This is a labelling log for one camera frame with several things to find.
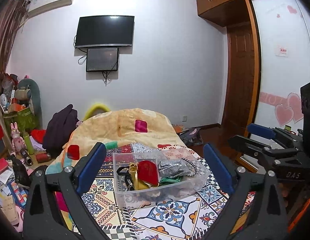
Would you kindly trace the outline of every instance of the patterned bedsheet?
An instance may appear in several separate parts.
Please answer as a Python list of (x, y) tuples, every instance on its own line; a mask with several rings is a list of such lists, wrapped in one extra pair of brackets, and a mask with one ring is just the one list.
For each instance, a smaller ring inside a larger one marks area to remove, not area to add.
[[(140, 143), (131, 143), (107, 150), (104, 165), (98, 172), (89, 192), (82, 195), (86, 207), (110, 239), (119, 240), (179, 240), (200, 239), (221, 213), (229, 196), (222, 192), (213, 174), (202, 190), (178, 201), (167, 200), (153, 206), (120, 210), (114, 194), (112, 154), (140, 153), (181, 148), (180, 145), (162, 145), (152, 148)], [(188, 149), (204, 166), (204, 159)], [(254, 193), (247, 196), (243, 215), (251, 205)], [(63, 212), (70, 229), (78, 232), (69, 214)]]

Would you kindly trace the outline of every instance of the curtain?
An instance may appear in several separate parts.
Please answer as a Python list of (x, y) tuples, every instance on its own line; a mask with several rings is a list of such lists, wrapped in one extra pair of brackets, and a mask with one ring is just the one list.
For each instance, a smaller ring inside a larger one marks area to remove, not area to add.
[[(27, 16), (28, 0), (9, 0), (0, 13), (0, 93), (1, 83), (6, 71), (13, 42), (24, 17)], [(8, 150), (12, 149), (10, 135), (6, 131), (2, 109), (0, 107), (0, 125), (4, 133), (4, 143)]]

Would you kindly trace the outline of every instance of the clear plastic container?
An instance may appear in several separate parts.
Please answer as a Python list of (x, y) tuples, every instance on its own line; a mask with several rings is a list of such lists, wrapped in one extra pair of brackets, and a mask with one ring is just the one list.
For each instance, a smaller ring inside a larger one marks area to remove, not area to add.
[[(186, 158), (194, 163), (198, 172), (193, 177), (183, 177), (183, 181), (161, 187), (129, 191), (124, 181), (124, 176), (117, 175), (119, 167), (129, 166), (130, 163), (138, 163), (142, 160), (175, 160)], [(198, 161), (187, 149), (172, 149), (167, 151), (155, 151), (145, 153), (113, 153), (115, 196), (119, 208), (139, 207), (161, 202), (166, 199), (178, 200), (195, 191), (202, 189), (211, 172)]]

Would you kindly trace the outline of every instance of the tv screen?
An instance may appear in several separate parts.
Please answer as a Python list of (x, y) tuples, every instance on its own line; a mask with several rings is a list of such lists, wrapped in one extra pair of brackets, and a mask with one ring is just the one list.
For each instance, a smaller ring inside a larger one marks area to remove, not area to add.
[(134, 16), (100, 15), (79, 18), (75, 48), (132, 46)]

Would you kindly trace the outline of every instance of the green basket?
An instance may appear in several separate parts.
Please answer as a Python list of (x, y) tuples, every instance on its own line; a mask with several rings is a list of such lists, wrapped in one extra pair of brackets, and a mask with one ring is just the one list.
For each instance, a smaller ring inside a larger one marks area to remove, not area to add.
[(21, 135), (25, 130), (33, 130), (39, 124), (37, 117), (31, 113), (29, 107), (19, 112), (3, 114), (3, 117), (8, 134), (11, 134), (11, 123), (14, 122), (17, 122), (18, 130), (21, 132)]

